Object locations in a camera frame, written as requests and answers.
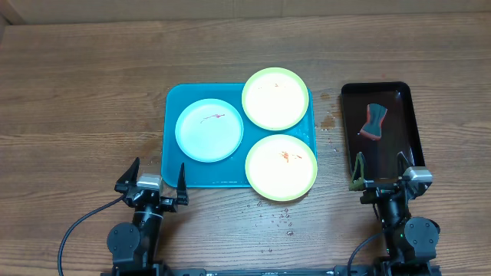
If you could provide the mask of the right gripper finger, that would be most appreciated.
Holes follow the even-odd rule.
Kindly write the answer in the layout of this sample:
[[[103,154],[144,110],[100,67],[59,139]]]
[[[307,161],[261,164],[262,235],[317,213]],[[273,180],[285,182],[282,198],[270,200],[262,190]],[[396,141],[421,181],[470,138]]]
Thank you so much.
[[[411,163],[403,152],[397,154],[397,174],[400,179],[408,180],[410,178]]]
[[[366,171],[365,165],[366,165],[366,161],[364,158],[364,154],[362,152],[357,153],[354,169],[351,174],[351,183],[349,184],[348,187],[350,191],[364,190],[364,184],[365,184],[364,174]]]

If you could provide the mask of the orange and dark sponge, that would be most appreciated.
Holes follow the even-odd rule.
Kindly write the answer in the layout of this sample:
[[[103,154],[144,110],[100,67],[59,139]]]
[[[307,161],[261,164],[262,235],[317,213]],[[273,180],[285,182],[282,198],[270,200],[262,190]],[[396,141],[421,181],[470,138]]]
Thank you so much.
[[[382,123],[387,114],[387,108],[378,104],[367,105],[367,121],[360,129],[360,134],[372,140],[380,140],[382,135]]]

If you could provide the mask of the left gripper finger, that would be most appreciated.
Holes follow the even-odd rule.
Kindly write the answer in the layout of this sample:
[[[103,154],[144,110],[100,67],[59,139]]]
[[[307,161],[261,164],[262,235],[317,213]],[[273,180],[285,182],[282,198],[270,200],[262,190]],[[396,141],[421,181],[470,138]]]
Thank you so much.
[[[137,183],[137,177],[140,167],[140,158],[137,157],[129,169],[116,181],[117,188],[126,188],[129,186],[135,186]]]
[[[187,193],[186,185],[186,174],[185,174],[185,164],[182,163],[180,166],[180,173],[177,181],[176,187],[176,203],[178,205],[188,205],[189,196]]]

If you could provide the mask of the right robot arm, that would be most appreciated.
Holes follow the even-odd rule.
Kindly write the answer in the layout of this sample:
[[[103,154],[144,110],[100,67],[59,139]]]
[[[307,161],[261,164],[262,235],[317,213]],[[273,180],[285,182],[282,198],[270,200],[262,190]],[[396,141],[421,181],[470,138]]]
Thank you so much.
[[[351,191],[362,191],[362,204],[371,205],[381,222],[381,232],[367,238],[351,253],[346,266],[347,275],[440,275],[438,266],[430,261],[437,256],[440,237],[439,225],[428,218],[413,217],[409,201],[423,195],[433,175],[424,166],[412,166],[403,153],[397,154],[397,177],[394,179],[366,179],[367,163],[363,153],[356,155]],[[386,257],[378,257],[372,265],[353,268],[356,254],[368,243],[382,237]]]

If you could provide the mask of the yellow-green plate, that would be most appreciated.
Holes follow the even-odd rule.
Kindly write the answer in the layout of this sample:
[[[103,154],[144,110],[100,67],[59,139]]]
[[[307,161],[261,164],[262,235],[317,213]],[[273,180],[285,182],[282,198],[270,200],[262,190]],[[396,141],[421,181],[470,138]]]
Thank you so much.
[[[245,159],[245,175],[261,196],[277,202],[302,197],[314,185],[318,164],[300,139],[275,134],[258,141]]]
[[[293,71],[267,67],[254,73],[242,89],[245,115],[265,130],[287,130],[299,123],[309,106],[308,88]]]

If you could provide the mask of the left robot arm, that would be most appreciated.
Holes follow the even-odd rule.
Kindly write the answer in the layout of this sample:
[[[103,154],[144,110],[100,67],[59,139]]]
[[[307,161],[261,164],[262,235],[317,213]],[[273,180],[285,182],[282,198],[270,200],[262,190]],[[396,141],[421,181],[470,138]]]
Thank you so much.
[[[165,212],[177,212],[179,205],[188,205],[185,166],[180,167],[176,197],[163,195],[161,176],[139,175],[140,160],[116,181],[114,190],[122,194],[122,201],[134,209],[131,222],[114,226],[107,236],[107,247],[112,254],[112,275],[172,275],[163,261],[155,259],[160,230]]]

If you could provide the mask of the light blue plate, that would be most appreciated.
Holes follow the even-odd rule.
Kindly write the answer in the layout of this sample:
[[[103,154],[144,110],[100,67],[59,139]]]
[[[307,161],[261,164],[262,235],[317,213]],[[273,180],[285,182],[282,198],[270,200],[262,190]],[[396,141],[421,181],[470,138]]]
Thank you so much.
[[[244,124],[238,110],[219,99],[198,100],[179,115],[175,137],[191,159],[214,163],[232,155],[242,142]]]

